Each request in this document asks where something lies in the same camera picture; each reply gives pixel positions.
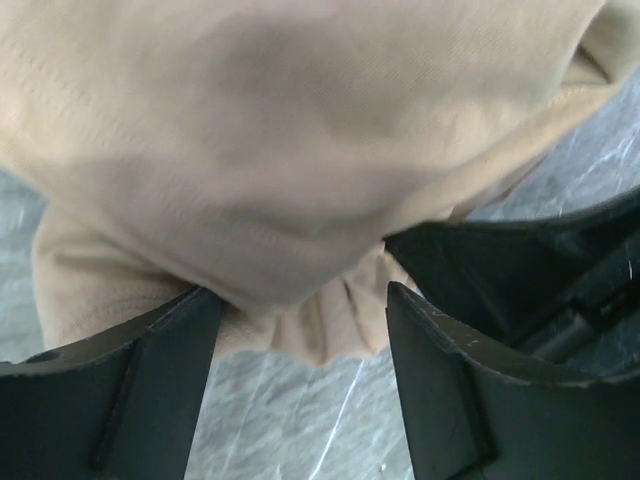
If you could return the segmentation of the beige t-shirt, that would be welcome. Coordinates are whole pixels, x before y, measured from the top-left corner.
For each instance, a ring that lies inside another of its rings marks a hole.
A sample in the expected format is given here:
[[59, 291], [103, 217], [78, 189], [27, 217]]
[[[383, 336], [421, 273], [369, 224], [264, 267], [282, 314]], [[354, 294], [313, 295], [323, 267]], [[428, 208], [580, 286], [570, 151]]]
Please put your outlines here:
[[45, 346], [197, 285], [217, 357], [375, 355], [384, 238], [510, 193], [638, 65], [635, 1], [5, 1]]

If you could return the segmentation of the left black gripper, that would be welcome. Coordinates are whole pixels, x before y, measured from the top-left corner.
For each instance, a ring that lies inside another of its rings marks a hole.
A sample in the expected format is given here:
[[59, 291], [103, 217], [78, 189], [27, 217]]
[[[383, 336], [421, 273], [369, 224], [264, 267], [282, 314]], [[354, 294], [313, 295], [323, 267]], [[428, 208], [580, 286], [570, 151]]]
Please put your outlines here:
[[638, 189], [556, 218], [425, 223], [387, 249], [438, 309], [389, 287], [416, 478], [638, 477]]

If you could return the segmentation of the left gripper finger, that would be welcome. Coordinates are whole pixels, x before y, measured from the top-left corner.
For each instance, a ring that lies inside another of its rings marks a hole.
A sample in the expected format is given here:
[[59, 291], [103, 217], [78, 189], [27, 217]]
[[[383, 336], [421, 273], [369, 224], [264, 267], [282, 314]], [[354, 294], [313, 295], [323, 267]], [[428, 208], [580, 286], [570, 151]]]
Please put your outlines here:
[[224, 309], [196, 288], [1, 365], [4, 479], [181, 479]]

